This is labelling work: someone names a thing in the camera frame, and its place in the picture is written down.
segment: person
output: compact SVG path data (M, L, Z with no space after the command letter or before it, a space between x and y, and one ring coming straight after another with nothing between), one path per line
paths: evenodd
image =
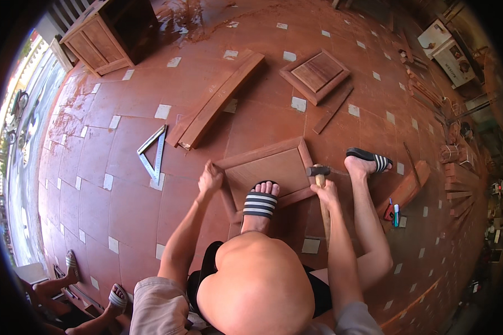
M53 297L59 294L62 288L80 281L72 250L67 251L65 260L67 263L65 277L46 280L32 286L17 276L28 294L30 303L42 318L47 332L56 335L109 333L107 327L125 311L128 303L127 293L120 285L114 284L108 297L108 306L97 318L91 318L68 301L64 303L54 300Z
M188 320L193 315L189 305L215 333L227 335L382 333L367 311L362 291L376 284L393 261L367 178L390 170L392 162L354 148L347 151L344 164L352 182L355 231L363 256L355 257L336 185L327 180L324 188L310 187L330 212L328 268L306 271L287 244L266 235L281 186L265 181L248 193L241 234L208 247L200 275L195 276L196 289L194 273L187 280L188 271L205 211L223 178L209 160L198 182L198 196L167 242L157 277L138 282L134 289L130 333L199 334L197 324ZM317 282L327 287L335 333L313 321L325 300Z

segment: tiled floor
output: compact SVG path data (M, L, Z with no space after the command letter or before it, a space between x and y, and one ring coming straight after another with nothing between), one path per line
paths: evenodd
M402 179L397 165L403 164L405 173L410 169L406 142L416 160L428 162L431 176L403 211L408 217L406 229L388 233L395 265L381 283L365 292L365 299L386 333L436 329L456 305L473 268L483 225L469 222L464 226L467 235L461 233L453 244L438 238L450 221L443 168L436 164L443 131L432 113L403 89L408 87L406 67L392 45L400 38L368 15L334 11L326 1L226 4L211 3L203 10L204 26L160 46L134 67L130 80L122 80L128 69L96 78L78 64L69 73L58 99L59 113L51 117L48 127L39 173L39 211L49 265L57 262L65 271L65 251L73 249L80 264L80 287L96 301L107 304L113 283L121 283L132 293L138 280L156 275L157 250L162 250L192 203L207 159L230 157L296 136L305 138L314 162L335 169L331 178L337 182L349 231L361 253L344 152L359 146L394 161L391 172L371 179L378 201ZM415 40L420 29L411 20L403 20L402 13L398 17L409 40ZM228 28L225 20L239 25ZM277 23L287 24L287 29L277 28ZM233 66L233 61L223 59L225 50L246 48L262 52L267 66L238 93L236 113L223 113L197 150L165 145L162 190L150 187L136 149L162 124L171 130L217 80L220 69ZM321 135L311 129L331 102L326 100L322 107L308 103L304 113L292 109L292 97L303 96L278 74L288 63L283 60L284 51L298 59L319 48L331 51L351 70L355 87ZM167 67L174 57L181 57L178 66ZM425 80L431 84L434 78L445 95L455 97L441 69L429 63L432 73L425 71ZM160 104L171 106L167 119L155 118ZM114 115L121 119L116 129L110 129ZM64 143L63 134L67 135ZM152 161L153 149L148 157ZM424 207L428 208L426 217ZM191 271L201 264L210 242L225 241L234 233L218 195L205 216ZM279 210L271 235L286 241L306 265L326 266L316 198ZM306 237L322 238L317 254L301 253ZM92 284L94 280L99 289ZM424 302L421 299L406 314L401 313L436 282L437 288L426 293Z

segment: wooden frame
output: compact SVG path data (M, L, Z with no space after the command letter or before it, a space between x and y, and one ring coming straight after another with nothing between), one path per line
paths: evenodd
M328 57L330 57L337 65L339 65L342 68L342 71L338 73L335 77L333 77L332 80L330 80L327 84L325 84L320 90L318 90L316 93L313 92L309 87L307 87L306 84L304 84L300 79L298 79L292 71L295 70L297 67L300 65L306 63L307 61L311 60L312 58L318 56L320 53L324 53ZM332 56L331 53L328 51L321 49L309 57L303 57L302 59L298 61L294 61L284 68L282 68L279 71L279 74L285 78L291 84L296 88L300 93L303 94L304 97L306 97L312 104L315 106L320 103L320 101L328 95L337 85L341 84L343 80L345 80L349 75L350 75L350 70L347 69L345 64L341 63L338 61L335 57Z
M313 161L311 160L309 151L307 150L306 142L304 141L303 137L292 138L267 147L263 147L253 151L248 151L233 157L225 158L222 159L221 161L215 162L215 165L225 171L226 169L246 164L278 153L282 153L290 149L298 149L300 158L302 159L302 163L305 168L313 165ZM311 185L311 183L315 182L315 178L314 177L308 178L308 181L309 186ZM224 206L227 211L229 222L231 224L240 222L242 220L242 211L238 211L236 209L235 201L233 200L233 196L229 188L227 178L224 178L224 182L221 187L221 194L222 194L222 201L224 202ZM315 193L311 191L309 187L302 188L298 191L280 197L278 199L278 204L276 208L285 207L300 200L309 198L313 195L315 195Z

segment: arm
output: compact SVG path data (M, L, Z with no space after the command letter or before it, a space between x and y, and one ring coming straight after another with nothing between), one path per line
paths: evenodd
M200 193L184 219L170 236L162 253L157 276L175 280L183 290L186 289L188 269L194 259L197 238L200 234L205 211L214 193L220 188L222 178L221 172L209 160L205 164L205 170L198 183Z
M328 281L334 315L337 316L349 303L363 301L354 248L345 226L335 183L326 180L323 189L311 185L311 190L317 193L330 211Z

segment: slide sandal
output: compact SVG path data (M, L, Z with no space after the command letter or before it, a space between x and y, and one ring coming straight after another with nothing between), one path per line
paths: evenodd
M129 302L129 297L127 296L127 292L119 284L114 284L114 286L117 288L118 291L121 291L121 293L123 293L123 296L125 298L120 298L114 292L114 287L112 287L112 290L110 290L110 295L108 296L108 300L110 300L110 303L112 305L115 305L115 306L118 306L119 308L121 308L121 313L125 313L125 308L127 308L127 304Z
M263 180L259 183L256 183L256 185L266 182L271 182L272 185L277 184L272 180ZM246 196L242 214L267 217L271 219L277 203L278 197L273 196L270 193L256 192L254 189L253 191L249 191L248 195Z
M80 274L78 274L78 266L77 266L77 258L74 256L74 252L72 249L67 251L67 255L65 257L65 264L67 268L71 268L74 271L74 275L77 277L77 280L80 281Z
M355 156L357 158L361 158L366 161L375 161L376 162L375 172L384 171L387 168L388 164L391 164L391 167L393 167L393 161L391 161L391 159L389 159L388 157L380 156L360 148L354 148L354 147L348 148L347 156Z

